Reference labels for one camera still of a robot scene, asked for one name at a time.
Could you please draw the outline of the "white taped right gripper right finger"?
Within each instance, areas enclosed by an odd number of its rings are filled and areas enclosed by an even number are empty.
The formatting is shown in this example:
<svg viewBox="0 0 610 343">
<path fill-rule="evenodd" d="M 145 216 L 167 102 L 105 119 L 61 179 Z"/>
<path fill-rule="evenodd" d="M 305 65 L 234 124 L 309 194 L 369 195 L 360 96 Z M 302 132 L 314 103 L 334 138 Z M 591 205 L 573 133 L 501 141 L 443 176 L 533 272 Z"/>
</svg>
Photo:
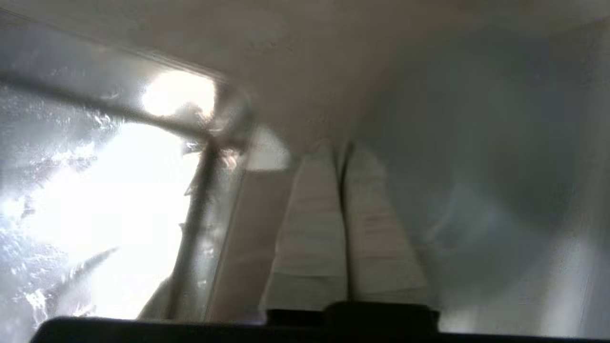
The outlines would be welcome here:
<svg viewBox="0 0 610 343">
<path fill-rule="evenodd" d="M 371 150 L 351 147 L 344 170 L 344 215 L 351 297 L 430 303 L 430 286 L 387 191 L 386 170 Z"/>
</svg>

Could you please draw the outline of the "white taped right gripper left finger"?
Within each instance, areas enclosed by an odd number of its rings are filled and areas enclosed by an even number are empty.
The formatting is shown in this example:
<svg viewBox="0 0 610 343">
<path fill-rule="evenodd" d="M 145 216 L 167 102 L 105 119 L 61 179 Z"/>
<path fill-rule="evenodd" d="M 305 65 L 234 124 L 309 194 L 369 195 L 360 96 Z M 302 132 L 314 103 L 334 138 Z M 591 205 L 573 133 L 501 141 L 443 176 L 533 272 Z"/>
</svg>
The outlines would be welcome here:
<svg viewBox="0 0 610 343">
<path fill-rule="evenodd" d="M 322 311 L 346 300 L 346 259 L 333 153 L 320 146 L 296 172 L 265 286 L 265 310 Z"/>
</svg>

